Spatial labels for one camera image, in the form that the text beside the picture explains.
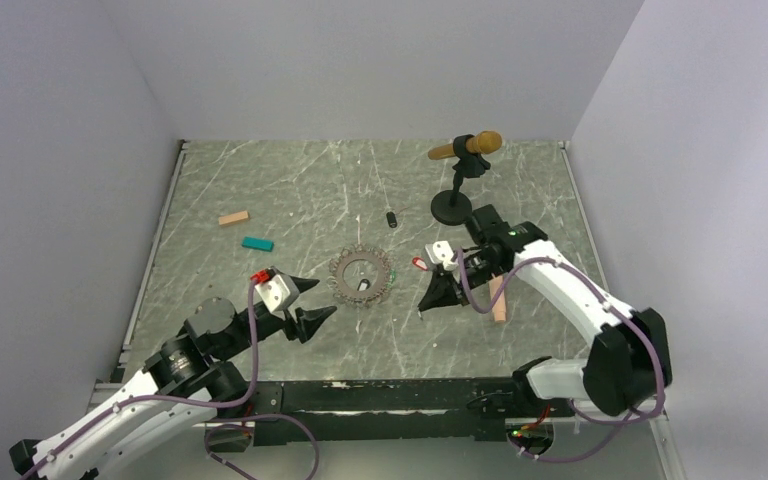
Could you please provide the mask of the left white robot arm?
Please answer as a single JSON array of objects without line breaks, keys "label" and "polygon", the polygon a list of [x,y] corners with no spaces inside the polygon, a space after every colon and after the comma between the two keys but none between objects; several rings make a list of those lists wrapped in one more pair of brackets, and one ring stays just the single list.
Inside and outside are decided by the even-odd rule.
[{"label": "left white robot arm", "polygon": [[336,312],[334,306],[295,307],[318,283],[268,268],[252,276],[244,310],[226,298],[203,301],[128,382],[84,417],[47,439],[14,444],[14,470],[23,479],[97,479],[180,430],[253,412],[259,342],[281,333],[304,344]]}]

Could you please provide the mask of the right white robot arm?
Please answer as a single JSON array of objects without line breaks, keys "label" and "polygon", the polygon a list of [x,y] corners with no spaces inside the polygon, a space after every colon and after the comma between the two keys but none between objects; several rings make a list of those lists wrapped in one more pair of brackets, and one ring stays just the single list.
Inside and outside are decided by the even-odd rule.
[{"label": "right white robot arm", "polygon": [[511,281],[520,280],[589,345],[584,360],[541,357],[515,370],[511,399],[520,413],[536,415],[555,400],[592,403],[604,425],[663,412],[672,370],[666,324],[656,310],[635,308],[608,293],[532,222],[511,225],[486,205],[471,214],[466,227],[474,242],[469,251],[447,241],[425,246],[422,258],[432,277],[419,311],[469,305],[485,314]]}]

